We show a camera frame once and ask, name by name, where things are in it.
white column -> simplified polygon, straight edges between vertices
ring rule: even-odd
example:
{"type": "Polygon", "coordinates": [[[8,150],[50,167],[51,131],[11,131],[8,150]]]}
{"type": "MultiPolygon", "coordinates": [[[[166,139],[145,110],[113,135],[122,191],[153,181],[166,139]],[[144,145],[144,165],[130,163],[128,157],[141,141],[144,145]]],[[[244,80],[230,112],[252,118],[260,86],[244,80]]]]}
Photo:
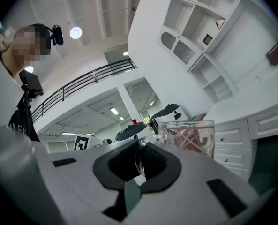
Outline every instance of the white column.
{"type": "Polygon", "coordinates": [[[140,114],[138,113],[137,109],[135,108],[135,105],[133,101],[131,100],[126,88],[124,87],[123,84],[120,84],[117,86],[118,91],[120,93],[120,96],[122,98],[122,101],[124,102],[124,105],[126,109],[128,110],[128,113],[131,117],[131,119],[136,119],[137,122],[142,122],[142,118],[140,114]]]}

round ceiling light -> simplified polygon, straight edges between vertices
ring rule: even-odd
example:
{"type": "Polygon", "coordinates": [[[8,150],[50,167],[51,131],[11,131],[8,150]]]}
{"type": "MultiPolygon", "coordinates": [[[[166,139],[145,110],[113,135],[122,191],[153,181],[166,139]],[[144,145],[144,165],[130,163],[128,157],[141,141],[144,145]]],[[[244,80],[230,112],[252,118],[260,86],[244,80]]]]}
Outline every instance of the round ceiling light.
{"type": "Polygon", "coordinates": [[[32,73],[34,71],[34,68],[32,66],[28,66],[24,70],[28,71],[29,73],[32,73]]]}
{"type": "Polygon", "coordinates": [[[70,30],[70,37],[73,39],[78,39],[82,35],[83,31],[79,27],[74,27],[70,30]]]}

white ceiling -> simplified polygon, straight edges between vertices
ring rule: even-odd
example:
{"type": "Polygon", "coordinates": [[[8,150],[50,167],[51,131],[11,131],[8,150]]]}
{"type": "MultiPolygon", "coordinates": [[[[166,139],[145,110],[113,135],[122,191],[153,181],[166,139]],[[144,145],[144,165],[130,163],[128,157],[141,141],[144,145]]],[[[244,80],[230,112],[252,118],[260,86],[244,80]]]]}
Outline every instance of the white ceiling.
{"type": "MultiPolygon", "coordinates": [[[[151,101],[158,101],[156,94],[145,78],[126,84],[126,89],[138,112],[145,111],[151,101]]],[[[127,120],[130,115],[118,90],[112,89],[88,100],[81,108],[72,109],[62,115],[53,124],[48,125],[40,135],[47,140],[55,141],[67,137],[61,135],[62,132],[96,133],[121,123],[119,117],[127,120]],[[110,111],[112,107],[118,111],[119,115],[114,115],[110,111]]]]}
{"type": "Polygon", "coordinates": [[[35,65],[39,78],[48,76],[51,65],[88,44],[98,43],[111,36],[129,32],[140,0],[18,0],[2,24],[18,30],[23,26],[43,23],[62,28],[64,44],[52,48],[51,55],[35,65]],[[73,27],[83,31],[79,39],[69,35],[73,27]]]}

small monitor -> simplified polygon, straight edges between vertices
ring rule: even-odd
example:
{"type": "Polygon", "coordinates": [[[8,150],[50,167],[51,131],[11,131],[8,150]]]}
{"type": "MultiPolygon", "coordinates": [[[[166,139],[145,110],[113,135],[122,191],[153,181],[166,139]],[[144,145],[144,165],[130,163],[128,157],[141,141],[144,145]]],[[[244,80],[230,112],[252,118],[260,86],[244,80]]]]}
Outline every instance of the small monitor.
{"type": "Polygon", "coordinates": [[[38,76],[23,70],[20,74],[20,79],[23,82],[23,79],[25,79],[26,83],[28,84],[29,89],[35,90],[35,91],[43,91],[43,88],[40,84],[40,81],[38,79],[38,76]]]}

cabinet drawer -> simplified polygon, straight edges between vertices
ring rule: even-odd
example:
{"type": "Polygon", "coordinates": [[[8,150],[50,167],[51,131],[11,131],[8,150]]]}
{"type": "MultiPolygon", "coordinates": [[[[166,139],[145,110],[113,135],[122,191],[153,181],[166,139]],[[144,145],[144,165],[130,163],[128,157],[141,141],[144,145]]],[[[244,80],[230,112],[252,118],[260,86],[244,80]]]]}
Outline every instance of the cabinet drawer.
{"type": "Polygon", "coordinates": [[[215,126],[215,147],[221,149],[250,149],[247,120],[215,126]]]}
{"type": "Polygon", "coordinates": [[[278,107],[247,119],[251,139],[278,134],[278,107]]]}
{"type": "Polygon", "coordinates": [[[225,167],[249,170],[251,150],[214,149],[214,160],[225,167]]]}
{"type": "Polygon", "coordinates": [[[239,177],[241,177],[242,179],[244,179],[245,181],[249,180],[250,177],[250,172],[247,169],[239,169],[239,168],[232,168],[232,167],[226,167],[228,170],[230,170],[231,172],[233,172],[234,174],[238,175],[239,177]]]}

